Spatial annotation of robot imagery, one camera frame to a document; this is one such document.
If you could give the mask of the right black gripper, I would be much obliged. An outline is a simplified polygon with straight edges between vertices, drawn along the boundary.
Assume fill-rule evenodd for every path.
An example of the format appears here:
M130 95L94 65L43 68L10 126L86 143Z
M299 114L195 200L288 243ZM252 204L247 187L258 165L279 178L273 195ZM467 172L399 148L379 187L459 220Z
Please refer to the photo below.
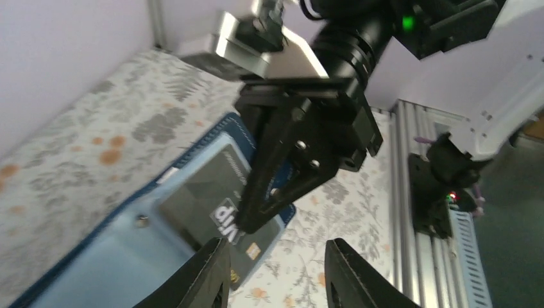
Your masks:
M354 77L244 79L234 104L257 141L236 223L255 233L283 208L336 175L376 156L383 137ZM269 191L285 163L293 174Z

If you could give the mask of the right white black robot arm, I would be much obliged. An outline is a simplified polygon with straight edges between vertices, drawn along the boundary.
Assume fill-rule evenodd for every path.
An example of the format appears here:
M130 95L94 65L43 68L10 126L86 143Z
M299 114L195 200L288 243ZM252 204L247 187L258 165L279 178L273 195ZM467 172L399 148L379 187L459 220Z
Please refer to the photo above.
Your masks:
M236 36L269 59L244 74L235 102L257 141L235 216L252 234L336 176L356 172L383 142L369 101L438 99L466 119L408 157L413 225L450 233L446 195L476 183L500 147L543 108L542 1L310 1L311 42L281 26L278 1Z

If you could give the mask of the blue leather card holder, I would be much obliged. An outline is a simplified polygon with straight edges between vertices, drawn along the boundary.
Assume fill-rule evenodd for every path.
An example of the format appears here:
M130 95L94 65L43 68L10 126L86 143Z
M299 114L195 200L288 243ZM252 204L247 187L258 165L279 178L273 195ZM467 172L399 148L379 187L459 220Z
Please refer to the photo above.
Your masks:
M158 214L157 204L170 194L161 186L223 135L234 140L249 165L255 141L241 118L230 112L153 181L122 202L13 306L134 307L158 289L205 245L194 250ZM295 212L289 205L276 216L286 228Z

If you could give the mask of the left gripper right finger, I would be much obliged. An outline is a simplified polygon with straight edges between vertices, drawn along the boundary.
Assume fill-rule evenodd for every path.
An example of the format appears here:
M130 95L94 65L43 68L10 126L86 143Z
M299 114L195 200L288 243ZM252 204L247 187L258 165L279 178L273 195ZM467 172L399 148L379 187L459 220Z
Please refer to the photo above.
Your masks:
M325 280L329 308L417 307L344 239L326 242Z

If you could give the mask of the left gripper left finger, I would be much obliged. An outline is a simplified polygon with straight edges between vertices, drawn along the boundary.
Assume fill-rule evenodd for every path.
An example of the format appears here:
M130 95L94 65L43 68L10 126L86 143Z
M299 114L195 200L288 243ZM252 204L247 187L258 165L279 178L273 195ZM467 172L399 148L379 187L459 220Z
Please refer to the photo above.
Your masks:
M135 308L228 307L229 242L212 238Z

